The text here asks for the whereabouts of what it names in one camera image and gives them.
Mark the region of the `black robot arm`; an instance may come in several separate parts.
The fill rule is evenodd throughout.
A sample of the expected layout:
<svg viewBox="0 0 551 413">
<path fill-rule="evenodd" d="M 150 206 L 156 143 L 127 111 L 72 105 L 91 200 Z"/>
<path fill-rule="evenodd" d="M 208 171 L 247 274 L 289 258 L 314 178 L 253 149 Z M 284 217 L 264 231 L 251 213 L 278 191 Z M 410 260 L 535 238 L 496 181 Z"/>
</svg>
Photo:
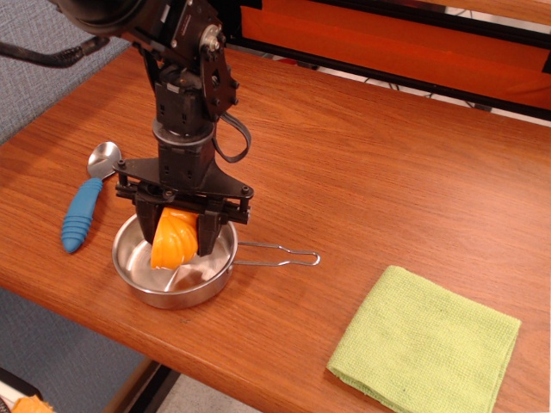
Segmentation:
<svg viewBox="0 0 551 413">
<path fill-rule="evenodd" d="M 206 1 L 60 1 L 58 8 L 76 27 L 127 40 L 143 57 L 158 154 L 120 161 L 115 170 L 117 194 L 133 202 L 145 240 L 172 207 L 197 214 L 198 253 L 211 254 L 223 225 L 248 221 L 254 194 L 217 164 L 218 123 L 245 126 L 230 114 L 238 83 L 216 9 Z"/>
</svg>

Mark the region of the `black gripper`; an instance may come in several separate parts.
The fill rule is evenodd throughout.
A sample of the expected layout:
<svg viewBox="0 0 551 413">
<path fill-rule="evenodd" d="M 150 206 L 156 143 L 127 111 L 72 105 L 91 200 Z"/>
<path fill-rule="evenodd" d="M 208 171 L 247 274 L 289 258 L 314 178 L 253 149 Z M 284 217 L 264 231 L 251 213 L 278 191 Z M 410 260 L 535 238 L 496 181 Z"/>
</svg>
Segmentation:
<svg viewBox="0 0 551 413">
<path fill-rule="evenodd" d="M 178 135 L 161 124 L 152 126 L 158 142 L 155 158 L 126 159 L 115 165 L 117 195 L 135 205 L 144 239 L 153 243 L 164 206 L 200 214 L 198 255 L 213 253 L 221 227 L 246 224 L 252 187 L 229 176 L 216 163 L 216 125 L 195 134 Z"/>
</svg>

